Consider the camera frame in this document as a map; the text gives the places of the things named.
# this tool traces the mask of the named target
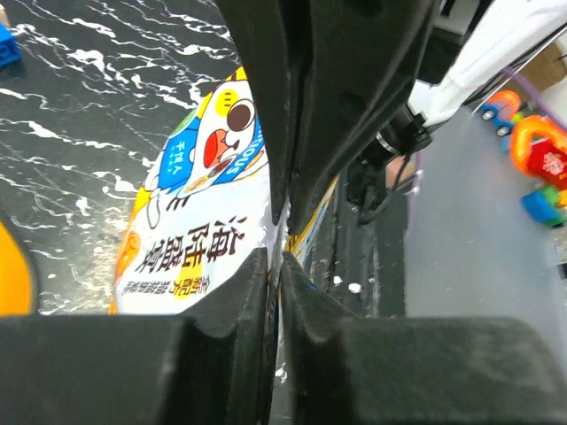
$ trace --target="orange toy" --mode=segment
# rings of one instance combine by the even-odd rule
[[[546,140],[532,145],[537,136]],[[522,173],[567,189],[567,134],[552,120],[533,115],[519,121],[510,137],[510,156]]]
[[[491,120],[497,115],[500,121],[512,121],[516,112],[519,111],[521,103],[520,96],[512,90],[502,90],[494,93],[485,102],[487,109],[483,114],[483,119]]]
[[[29,314],[37,308],[33,261],[14,230],[0,215],[0,316]]]

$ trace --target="cartoon cat illustration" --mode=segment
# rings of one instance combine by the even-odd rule
[[[163,212],[161,198],[175,192],[166,211],[212,185],[242,180],[268,163],[260,121],[242,68],[208,95],[194,116],[168,139],[144,188],[151,192],[151,228]]]

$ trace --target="blue toy block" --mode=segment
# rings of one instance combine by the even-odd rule
[[[494,116],[498,115],[498,113],[500,112],[498,107],[494,106],[493,104],[481,104],[480,111],[481,112],[492,111],[494,112]]]
[[[538,223],[546,223],[562,218],[561,213],[546,200],[539,190],[522,197],[522,205]]]
[[[510,136],[509,135],[506,135],[502,138],[501,151],[502,152],[509,152],[510,151]]]
[[[21,58],[16,39],[2,24],[0,24],[0,66],[8,65]]]

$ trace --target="gray wall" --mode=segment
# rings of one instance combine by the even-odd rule
[[[513,316],[567,371],[567,317],[551,232],[520,197],[534,188],[501,153],[492,123],[459,111],[423,152],[406,245],[409,316]]]

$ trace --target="black cable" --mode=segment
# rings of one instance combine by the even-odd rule
[[[410,175],[407,179],[402,180],[400,183],[398,183],[398,186],[396,186],[396,191],[407,195],[408,190],[413,188],[416,177],[416,174],[413,174]]]
[[[386,206],[390,204],[390,200],[392,199],[392,194],[393,192],[398,190],[398,187],[400,186],[401,175],[404,173],[404,170],[408,166],[410,159],[411,159],[411,154],[407,154],[406,156],[404,156],[404,162],[402,163],[400,169],[398,170],[398,173],[396,174],[396,178],[394,180],[393,185],[388,189],[388,193],[384,198],[384,201],[382,201],[380,205],[371,212],[365,212],[364,209],[361,209],[361,213],[358,218],[358,224],[360,226],[366,226],[370,224],[385,210]]]
[[[480,87],[479,89],[477,89],[477,91],[475,91],[472,95],[470,95],[467,98],[467,100],[465,100],[463,102],[463,105],[468,106],[469,104],[472,104],[473,102],[484,99],[487,95],[489,95],[491,92],[493,92],[497,87],[502,85],[502,83],[505,82],[506,78],[507,77],[501,75],[500,73],[497,73],[484,86]]]
[[[563,24],[561,25],[558,29],[556,29],[554,32],[552,32],[550,35],[548,35],[547,37],[543,38],[541,41],[537,42],[536,44],[534,44],[529,50],[525,51],[522,55],[520,55],[519,58],[517,58],[514,62],[512,62],[510,65],[511,66],[515,66],[517,65],[519,62],[523,62],[525,63],[524,59],[530,57],[536,50],[538,50],[541,46],[543,46],[545,43],[547,43],[549,40],[556,38],[562,31],[564,31],[564,29],[567,28],[567,24]]]

